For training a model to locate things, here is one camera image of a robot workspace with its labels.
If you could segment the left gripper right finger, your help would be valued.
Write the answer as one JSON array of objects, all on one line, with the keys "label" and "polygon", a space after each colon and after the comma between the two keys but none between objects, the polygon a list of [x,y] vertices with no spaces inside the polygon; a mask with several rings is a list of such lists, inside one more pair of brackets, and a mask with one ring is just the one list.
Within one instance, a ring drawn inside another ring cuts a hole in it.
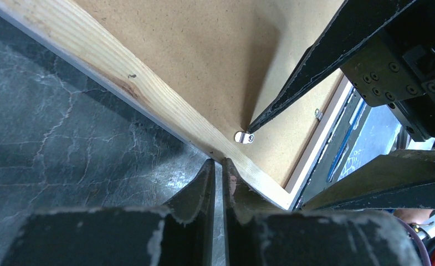
[{"label": "left gripper right finger", "polygon": [[381,211],[287,212],[222,163],[228,265],[421,265],[394,216]]}]

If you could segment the white wooden picture frame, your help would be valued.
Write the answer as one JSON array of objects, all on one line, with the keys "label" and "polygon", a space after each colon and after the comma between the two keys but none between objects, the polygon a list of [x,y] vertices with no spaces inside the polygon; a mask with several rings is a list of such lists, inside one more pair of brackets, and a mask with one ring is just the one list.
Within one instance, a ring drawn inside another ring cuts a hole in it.
[{"label": "white wooden picture frame", "polygon": [[184,101],[78,1],[0,1],[0,16],[215,160],[232,159],[244,180],[276,205],[288,209],[296,200],[308,170],[306,154],[322,127],[314,112],[334,105],[341,71],[259,129],[251,144],[239,144]]}]

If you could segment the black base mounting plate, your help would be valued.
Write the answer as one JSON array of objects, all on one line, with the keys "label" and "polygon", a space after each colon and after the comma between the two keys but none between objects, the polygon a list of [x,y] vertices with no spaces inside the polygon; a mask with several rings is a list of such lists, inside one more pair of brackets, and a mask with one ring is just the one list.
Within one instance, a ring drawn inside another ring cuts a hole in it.
[{"label": "black base mounting plate", "polygon": [[341,178],[347,157],[354,148],[370,110],[361,95],[352,88],[320,155],[310,168],[308,178],[295,201],[294,210],[301,209],[307,201]]}]

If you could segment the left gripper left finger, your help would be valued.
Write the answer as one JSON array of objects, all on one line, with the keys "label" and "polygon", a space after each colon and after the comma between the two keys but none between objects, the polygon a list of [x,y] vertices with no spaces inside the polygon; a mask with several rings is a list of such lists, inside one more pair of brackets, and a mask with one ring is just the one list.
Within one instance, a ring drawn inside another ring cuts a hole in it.
[{"label": "left gripper left finger", "polygon": [[21,226],[3,265],[211,265],[215,163],[153,207],[43,209]]}]

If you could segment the brown cardboard backing board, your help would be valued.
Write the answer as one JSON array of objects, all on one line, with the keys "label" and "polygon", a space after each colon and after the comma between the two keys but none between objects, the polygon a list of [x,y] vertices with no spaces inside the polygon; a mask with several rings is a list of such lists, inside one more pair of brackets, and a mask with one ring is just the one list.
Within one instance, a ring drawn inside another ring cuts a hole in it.
[{"label": "brown cardboard backing board", "polygon": [[78,1],[227,139],[276,98],[341,1]]}]

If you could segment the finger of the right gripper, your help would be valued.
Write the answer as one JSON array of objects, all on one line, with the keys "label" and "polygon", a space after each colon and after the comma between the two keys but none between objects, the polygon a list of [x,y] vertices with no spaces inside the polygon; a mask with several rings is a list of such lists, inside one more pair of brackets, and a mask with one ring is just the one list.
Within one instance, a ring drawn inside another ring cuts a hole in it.
[{"label": "finger of the right gripper", "polygon": [[435,209],[435,151],[379,155],[301,207],[322,209]]}]

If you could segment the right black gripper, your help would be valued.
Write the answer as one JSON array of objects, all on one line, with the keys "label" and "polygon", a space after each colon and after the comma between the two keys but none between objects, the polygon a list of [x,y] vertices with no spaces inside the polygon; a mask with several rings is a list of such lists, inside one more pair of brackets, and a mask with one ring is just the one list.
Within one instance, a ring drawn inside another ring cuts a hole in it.
[{"label": "right black gripper", "polygon": [[414,0],[343,1],[248,133],[340,67],[365,102],[389,107],[413,140],[435,137],[435,1]]}]

